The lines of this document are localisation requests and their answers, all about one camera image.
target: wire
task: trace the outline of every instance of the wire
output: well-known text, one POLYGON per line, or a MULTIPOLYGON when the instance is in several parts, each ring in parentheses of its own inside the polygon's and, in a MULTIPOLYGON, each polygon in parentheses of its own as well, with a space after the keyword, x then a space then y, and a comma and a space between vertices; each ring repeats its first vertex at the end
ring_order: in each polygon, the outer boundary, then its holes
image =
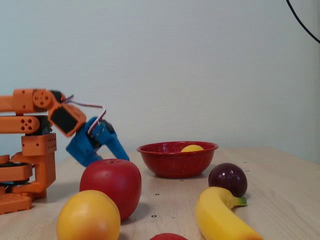
POLYGON ((291 3, 289 2, 289 0, 286 0, 286 3, 289 5, 289 8, 291 9, 291 12, 293 13, 294 17, 296 18, 296 20, 300 23, 300 25, 303 27, 303 29, 314 39, 316 40, 319 44, 320 44, 320 40, 313 35, 308 28, 302 23, 302 21, 299 19, 299 17, 297 16, 294 8, 292 7, 291 3))
POLYGON ((63 103, 67 104, 67 103, 73 103, 79 106, 83 106, 83 107, 90 107, 90 108, 99 108, 99 109, 103 109, 102 113, 96 118, 96 120, 94 120, 94 122, 90 125, 89 130, 87 132, 88 135, 91 135, 92 131, 94 130, 94 128, 96 127, 96 125, 101 121, 101 119, 104 117, 104 115, 106 114, 106 109, 104 106, 102 105, 96 105, 96 104, 87 104, 87 103, 81 103, 81 102, 77 102, 77 101, 73 101, 74 95, 72 94, 71 96, 67 97, 63 103))

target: red and white wire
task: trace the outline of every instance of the red and white wire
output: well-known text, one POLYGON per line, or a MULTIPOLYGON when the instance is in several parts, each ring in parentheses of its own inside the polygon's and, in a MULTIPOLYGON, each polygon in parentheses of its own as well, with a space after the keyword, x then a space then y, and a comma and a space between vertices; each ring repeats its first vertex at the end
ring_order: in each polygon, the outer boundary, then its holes
POLYGON ((99 109, 103 109, 102 113, 96 118, 96 120, 94 120, 94 122, 90 125, 89 130, 88 130, 88 135, 91 135, 92 131, 94 130, 94 128, 97 126, 97 124, 101 121, 101 119, 104 117, 104 115, 106 114, 106 109, 103 105, 96 105, 96 104, 87 104, 87 103, 81 103, 81 102, 77 102, 77 101, 73 101, 74 95, 72 94, 71 96, 69 96, 68 98, 66 98, 63 103, 67 104, 67 103, 73 103, 79 106, 83 106, 83 107, 90 107, 90 108, 99 108, 99 109))

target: red apple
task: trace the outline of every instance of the red apple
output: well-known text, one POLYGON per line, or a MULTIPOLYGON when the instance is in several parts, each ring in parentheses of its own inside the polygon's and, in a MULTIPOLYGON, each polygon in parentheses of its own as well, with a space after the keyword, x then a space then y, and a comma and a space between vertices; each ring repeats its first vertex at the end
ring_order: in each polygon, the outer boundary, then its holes
POLYGON ((162 233, 154 236, 150 240, 188 240, 188 239, 173 233, 162 233))
POLYGON ((83 172, 80 192, 97 190, 111 198, 119 209, 121 221, 137 208, 141 195, 141 174, 127 160, 104 159, 91 163, 83 172))

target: red bowl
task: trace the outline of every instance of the red bowl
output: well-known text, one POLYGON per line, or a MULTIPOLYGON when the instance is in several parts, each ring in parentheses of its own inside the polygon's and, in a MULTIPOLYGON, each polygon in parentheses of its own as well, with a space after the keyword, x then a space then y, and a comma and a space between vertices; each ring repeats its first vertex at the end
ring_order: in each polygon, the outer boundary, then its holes
POLYGON ((205 141, 170 141, 137 148, 145 165, 158 177, 182 179, 200 175, 210 165, 218 145, 205 141), (189 145, 204 150, 181 152, 189 145))

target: yellow ball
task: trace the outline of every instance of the yellow ball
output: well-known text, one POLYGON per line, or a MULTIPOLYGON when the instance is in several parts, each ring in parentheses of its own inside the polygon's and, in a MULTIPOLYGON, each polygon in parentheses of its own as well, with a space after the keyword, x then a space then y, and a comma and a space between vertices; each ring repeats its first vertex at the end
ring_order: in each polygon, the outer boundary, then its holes
POLYGON ((181 153, 195 152, 195 151, 202 151, 202 150, 204 149, 199 145, 189 145, 189 146, 186 146, 184 149, 182 149, 181 153))
POLYGON ((106 194, 96 190, 81 191, 71 197, 59 213, 56 224, 58 240, 117 240, 120 213, 106 194))

